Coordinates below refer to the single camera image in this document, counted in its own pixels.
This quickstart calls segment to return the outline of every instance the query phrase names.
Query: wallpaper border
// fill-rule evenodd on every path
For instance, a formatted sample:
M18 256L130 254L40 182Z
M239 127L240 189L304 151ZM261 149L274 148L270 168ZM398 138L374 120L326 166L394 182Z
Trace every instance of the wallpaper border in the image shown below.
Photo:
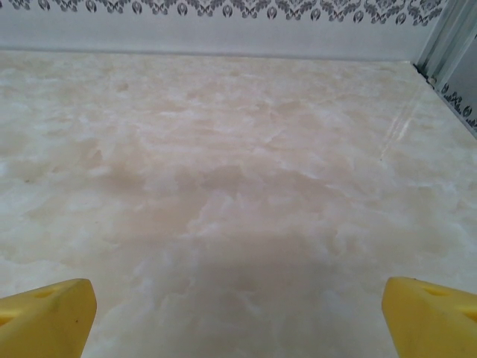
M464 106L462 96L459 95L457 91L449 91L449 84L444 84L440 90L440 94L447 101L449 106L452 107L461 117L461 119L469 125L474 136L477 136L477 116L475 118L471 117L473 112L472 106L468 104L462 109Z
M0 0L0 9L7 1L15 10L50 11L57 7L63 12L86 9L88 13L96 13L102 8L108 13L136 15L168 15L175 10L180 16L218 14L243 19L256 19L259 13L275 19L280 13L287 20L301 20L306 16L312 21L327 18L330 22L343 22L349 17L354 23L366 18L372 24L385 24L390 20L396 25L412 21L413 26L427 26L440 16L448 0Z

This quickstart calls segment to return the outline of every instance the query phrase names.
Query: beige marble tile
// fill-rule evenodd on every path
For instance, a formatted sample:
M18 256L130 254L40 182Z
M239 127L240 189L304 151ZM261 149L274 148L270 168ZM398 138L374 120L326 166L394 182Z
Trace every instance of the beige marble tile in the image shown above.
M0 54L0 295L88 277L85 358L396 357L477 292L477 146L407 63Z

